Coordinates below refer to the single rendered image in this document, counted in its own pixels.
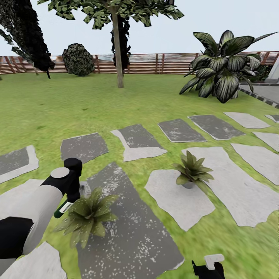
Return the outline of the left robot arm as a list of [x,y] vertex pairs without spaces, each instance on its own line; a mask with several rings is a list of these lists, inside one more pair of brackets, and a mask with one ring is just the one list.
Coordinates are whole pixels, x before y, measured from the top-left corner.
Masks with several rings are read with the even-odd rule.
[[50,176],[29,197],[0,218],[0,276],[21,256],[28,255],[40,242],[63,196],[68,202],[91,196],[88,182],[79,181],[81,160],[67,158],[64,167]]

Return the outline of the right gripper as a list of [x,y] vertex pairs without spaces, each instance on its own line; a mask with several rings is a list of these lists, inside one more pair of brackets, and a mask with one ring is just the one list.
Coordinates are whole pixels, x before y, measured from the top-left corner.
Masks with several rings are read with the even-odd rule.
[[194,273],[196,276],[199,276],[199,279],[214,279],[215,277],[225,279],[223,268],[220,263],[214,264],[214,270],[209,270],[206,265],[196,266],[193,261],[192,264]]

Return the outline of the insectifuge atomizer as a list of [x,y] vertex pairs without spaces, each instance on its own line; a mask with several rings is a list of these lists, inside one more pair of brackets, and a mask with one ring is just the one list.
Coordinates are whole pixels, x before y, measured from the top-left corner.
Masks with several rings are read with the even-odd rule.
[[65,211],[68,211],[69,208],[71,208],[71,205],[73,202],[68,202],[68,199],[54,212],[53,216],[55,218],[60,218]]

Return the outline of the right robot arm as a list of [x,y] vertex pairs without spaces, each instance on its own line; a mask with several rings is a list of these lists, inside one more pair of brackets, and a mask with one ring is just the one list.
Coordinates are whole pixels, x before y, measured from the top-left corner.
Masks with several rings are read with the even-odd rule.
[[192,261],[193,270],[199,279],[225,279],[222,265],[219,262],[224,261],[222,254],[205,255],[206,265],[196,266]]

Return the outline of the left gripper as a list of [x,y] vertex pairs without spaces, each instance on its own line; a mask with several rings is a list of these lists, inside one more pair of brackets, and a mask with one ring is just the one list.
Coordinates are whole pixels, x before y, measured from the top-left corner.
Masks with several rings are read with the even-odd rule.
[[68,202],[73,202],[75,200],[78,200],[81,198],[80,192],[79,192],[79,182],[71,185],[68,190],[66,191]]

